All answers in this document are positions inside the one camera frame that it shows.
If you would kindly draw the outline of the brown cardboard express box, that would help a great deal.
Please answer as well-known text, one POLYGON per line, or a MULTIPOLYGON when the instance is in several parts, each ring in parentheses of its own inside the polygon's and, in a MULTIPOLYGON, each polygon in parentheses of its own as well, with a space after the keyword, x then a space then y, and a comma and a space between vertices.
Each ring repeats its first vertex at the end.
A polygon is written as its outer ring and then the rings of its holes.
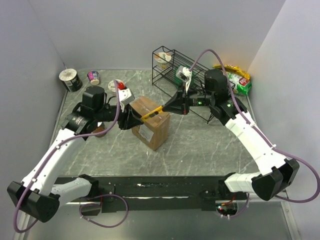
MULTIPOLYGON (((135 100, 131 106, 141 116, 148 114, 159 107, 157 103, 146 96, 135 100)), ((162 112, 148 119, 144 124, 135 126, 131 132, 153 151, 157 150, 168 138, 170 126, 170 114, 162 112)))

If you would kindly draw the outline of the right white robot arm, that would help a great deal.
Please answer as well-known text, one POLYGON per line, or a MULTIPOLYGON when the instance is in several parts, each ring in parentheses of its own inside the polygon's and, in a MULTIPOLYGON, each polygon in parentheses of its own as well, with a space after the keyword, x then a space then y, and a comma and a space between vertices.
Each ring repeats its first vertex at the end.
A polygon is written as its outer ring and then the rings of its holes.
POLYGON ((187 67, 179 66, 175 76, 181 83, 162 110, 186 115, 190 107, 208 107, 211 115, 240 140, 258 167, 255 173, 227 175, 224 184, 218 187, 223 199, 230 199, 236 192, 247 192, 268 201, 291 185, 300 168, 298 161, 287 159, 266 143, 246 106, 231 95, 228 79, 222 71, 207 70, 201 90, 190 89, 192 72, 187 67))

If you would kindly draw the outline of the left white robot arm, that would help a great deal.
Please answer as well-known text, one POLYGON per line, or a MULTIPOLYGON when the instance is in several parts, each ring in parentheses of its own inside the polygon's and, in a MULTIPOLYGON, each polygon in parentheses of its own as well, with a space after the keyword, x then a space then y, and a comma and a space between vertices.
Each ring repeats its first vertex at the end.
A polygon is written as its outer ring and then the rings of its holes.
POLYGON ((7 192, 17 210, 46 223, 64 204, 85 198, 94 201, 99 195, 99 181, 82 174, 75 180, 56 186, 55 182, 67 161, 92 135, 102 122, 117 124, 128 130, 143 122, 131 107, 135 96, 129 88, 116 90, 116 105, 106 102, 107 94, 100 86, 89 86, 82 100, 67 115, 56 139, 36 165, 21 182, 13 181, 7 192))

